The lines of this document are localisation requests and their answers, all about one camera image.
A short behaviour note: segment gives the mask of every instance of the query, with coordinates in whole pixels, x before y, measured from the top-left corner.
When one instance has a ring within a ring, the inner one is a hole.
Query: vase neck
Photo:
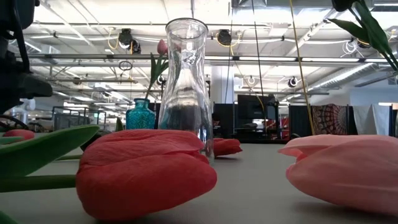
[[[135,99],[134,102],[136,102],[135,108],[148,108],[149,100]]]

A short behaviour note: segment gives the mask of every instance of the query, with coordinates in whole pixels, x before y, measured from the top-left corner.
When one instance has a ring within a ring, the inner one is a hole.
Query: clear glass carafe
[[[195,133],[205,143],[202,154],[212,162],[213,124],[204,77],[207,26],[196,19],[181,18],[170,21],[166,32],[169,75],[159,128]]]

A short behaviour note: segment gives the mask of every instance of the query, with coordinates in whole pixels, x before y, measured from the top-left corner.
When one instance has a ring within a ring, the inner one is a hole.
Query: glass vase
[[[213,162],[213,127],[204,77],[207,26],[182,18],[166,25],[169,74],[160,107],[159,129],[195,133],[205,144],[201,150]]]
[[[126,112],[126,129],[153,129],[155,113],[148,108],[149,100],[136,98],[136,106]]]

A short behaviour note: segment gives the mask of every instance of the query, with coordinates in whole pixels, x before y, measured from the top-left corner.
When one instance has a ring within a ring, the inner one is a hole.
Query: computer monitor
[[[265,111],[262,111],[262,106],[259,101],[265,107]],[[250,96],[250,95],[238,95],[238,116],[239,119],[276,119],[275,97],[274,96]]]

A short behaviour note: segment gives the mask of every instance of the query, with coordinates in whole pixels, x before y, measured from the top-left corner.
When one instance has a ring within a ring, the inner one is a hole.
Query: desk
[[[215,161],[218,182],[211,192],[127,223],[398,223],[398,218],[347,210],[299,192],[285,178],[285,169],[294,159],[278,154],[281,147],[243,144],[243,152]],[[74,174],[77,168],[74,161],[53,162],[35,174]],[[0,194],[0,210],[20,224],[98,223],[83,211],[75,189]]]

